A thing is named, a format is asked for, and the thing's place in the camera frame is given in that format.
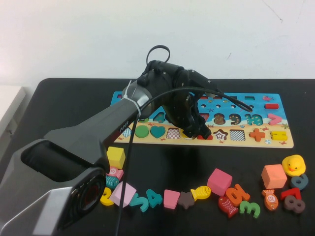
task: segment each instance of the pink arrow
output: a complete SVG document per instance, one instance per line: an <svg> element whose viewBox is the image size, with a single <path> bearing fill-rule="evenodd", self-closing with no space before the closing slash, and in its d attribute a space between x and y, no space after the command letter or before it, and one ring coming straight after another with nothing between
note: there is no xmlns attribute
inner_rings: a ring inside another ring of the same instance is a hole
<svg viewBox="0 0 315 236"><path fill-rule="evenodd" d="M282 118L279 116L276 116L274 114L268 114L267 116L269 119L271 119L271 121L269 122L270 125L274 125L274 124L278 124L282 121Z"/></svg>

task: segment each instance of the black cable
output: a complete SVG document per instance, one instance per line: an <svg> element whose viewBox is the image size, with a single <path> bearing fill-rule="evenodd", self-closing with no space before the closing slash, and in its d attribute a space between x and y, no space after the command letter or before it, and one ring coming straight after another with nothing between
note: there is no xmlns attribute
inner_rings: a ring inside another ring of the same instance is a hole
<svg viewBox="0 0 315 236"><path fill-rule="evenodd" d="M224 97L228 100L230 100L231 102L233 102L235 105L237 105L238 107L242 108L245 111L248 112L252 112L252 108L249 107L248 105L246 105L245 103L232 98L230 96L225 95L222 92L216 92L213 91L211 89L206 89L206 88L197 88L197 87L184 87L184 88L175 88L172 90L169 90L167 92L161 93L160 95L151 98L150 100L148 100L145 104L143 104L143 106L140 108L140 111L143 111L147 106L149 106L152 102L154 102L155 100L168 95L170 93L173 92L178 92L178 91L189 91L189 92L204 92L204 93L212 93L214 95L220 96L220 97ZM126 191L126 182L127 182L127 177L128 177L128 169L129 169L129 162L130 162L130 154L131 154L131 148L132 148L132 144L133 144L133 137L134 137L134 133L136 130L136 126L138 123L138 119L139 119L139 113L137 115L136 120L133 122L133 127L132 127L132 131L131 131L131 135L130 135L130 140L129 140L129 148L128 148L128 152L127 152L127 156L126 156L126 163L125 163L125 169L124 169L124 177L123 177L123 185L122 185L122 194L121 194L121 199L119 202L119 213L118 213L118 221L116 224L116 230L115 230L115 236L118 236L119 234L119 229L120 229L120 222L121 222L121 218L122 218L122 212L123 212L123 204L124 204L124 198L125 198L125 191Z"/></svg>

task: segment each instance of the teal number 4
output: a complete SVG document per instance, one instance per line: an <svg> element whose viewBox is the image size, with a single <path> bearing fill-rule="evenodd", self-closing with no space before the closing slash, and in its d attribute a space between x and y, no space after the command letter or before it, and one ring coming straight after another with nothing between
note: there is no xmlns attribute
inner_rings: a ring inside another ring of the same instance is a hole
<svg viewBox="0 0 315 236"><path fill-rule="evenodd" d="M147 190L147 197L149 200L150 207L152 208L155 208L157 204L160 205L163 201L161 194L156 193L150 188Z"/></svg>

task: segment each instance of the wooden puzzle board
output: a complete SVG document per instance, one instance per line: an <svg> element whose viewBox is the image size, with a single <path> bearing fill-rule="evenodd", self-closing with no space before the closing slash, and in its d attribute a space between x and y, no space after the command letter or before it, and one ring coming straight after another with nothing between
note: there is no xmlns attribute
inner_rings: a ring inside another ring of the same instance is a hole
<svg viewBox="0 0 315 236"><path fill-rule="evenodd" d="M198 101L199 113L205 118L206 125L212 135L204 140L198 136L188 138L179 129L165 119L163 107L159 107L149 118L139 121L137 129L148 130L149 134L144 138L134 136L134 143L142 144L171 144L171 145L204 145L204 146L233 146L233 147L257 147L257 148L292 148L294 143L289 129L288 121L279 94L270 93L226 93L245 102L253 109L252 113L246 112L225 98L202 97ZM111 105L119 102L122 92L114 92ZM278 109L265 109L266 104L277 104ZM270 125L268 114L281 117L282 121ZM128 143L132 124L115 141ZM259 135L265 135L258 142L250 137L254 129L259 130ZM282 140L275 140L272 131L280 131L286 135Z"/></svg>

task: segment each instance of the rubber duck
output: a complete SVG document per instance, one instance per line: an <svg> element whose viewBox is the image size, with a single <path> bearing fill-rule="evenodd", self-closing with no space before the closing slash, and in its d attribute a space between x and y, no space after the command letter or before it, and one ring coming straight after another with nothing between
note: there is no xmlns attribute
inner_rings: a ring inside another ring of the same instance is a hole
<svg viewBox="0 0 315 236"><path fill-rule="evenodd" d="M300 155L287 156L282 161L282 167L288 176L300 176L306 170L305 162Z"/></svg>

